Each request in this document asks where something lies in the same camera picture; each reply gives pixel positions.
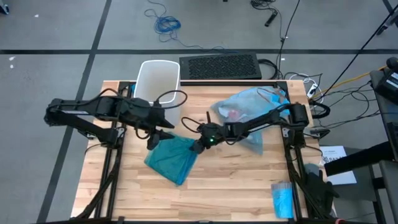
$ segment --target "wooden table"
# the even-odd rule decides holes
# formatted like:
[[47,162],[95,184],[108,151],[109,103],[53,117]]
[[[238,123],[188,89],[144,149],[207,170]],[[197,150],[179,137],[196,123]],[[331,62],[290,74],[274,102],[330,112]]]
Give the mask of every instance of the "wooden table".
[[[290,101],[307,107],[312,126],[303,82],[286,82]],[[104,81],[102,89],[117,90],[118,85],[119,81]],[[250,86],[218,86],[215,91],[211,86],[182,86],[182,90],[188,93],[188,101],[182,106],[181,116],[202,122],[206,120],[206,111],[209,111],[212,121],[218,122],[210,106],[247,88]],[[94,120],[94,123],[104,128],[111,126],[111,123],[98,120]],[[173,132],[193,139],[199,137],[181,124]],[[319,147],[312,138],[306,138],[306,141],[309,146]],[[113,219],[124,216],[126,220],[284,221],[276,218],[271,195],[271,184],[289,181],[280,127],[265,129],[263,142],[262,156],[240,144],[220,144],[206,150],[198,156],[185,183],[176,187],[144,164],[148,153],[146,140],[138,139],[133,128],[128,127]],[[98,144],[98,141],[89,141],[88,147],[94,144]],[[83,211],[98,190],[105,152],[104,148],[98,146],[90,149],[85,156],[73,217]],[[302,155],[304,163],[318,164],[321,159],[320,153],[310,148],[302,149]],[[301,191],[299,196],[302,213],[306,217]],[[105,202],[108,197],[109,193],[104,196]],[[107,203],[104,203],[102,216],[106,206]]]

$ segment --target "plastic bag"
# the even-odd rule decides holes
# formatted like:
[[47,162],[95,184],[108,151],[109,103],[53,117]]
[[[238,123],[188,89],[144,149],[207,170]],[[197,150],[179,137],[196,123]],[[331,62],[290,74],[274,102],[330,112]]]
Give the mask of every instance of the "plastic bag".
[[[226,100],[213,104],[211,109],[223,123],[245,122],[286,103],[289,101],[283,90],[263,86],[237,93]],[[285,110],[280,115],[287,116],[289,111]],[[262,130],[251,133],[239,143],[262,155]]]
[[277,218],[293,218],[292,183],[272,184],[272,199]]
[[194,139],[174,135],[173,139],[161,140],[159,144],[148,153],[145,164],[160,175],[171,180],[177,185],[182,185],[187,178],[197,153],[189,150]]

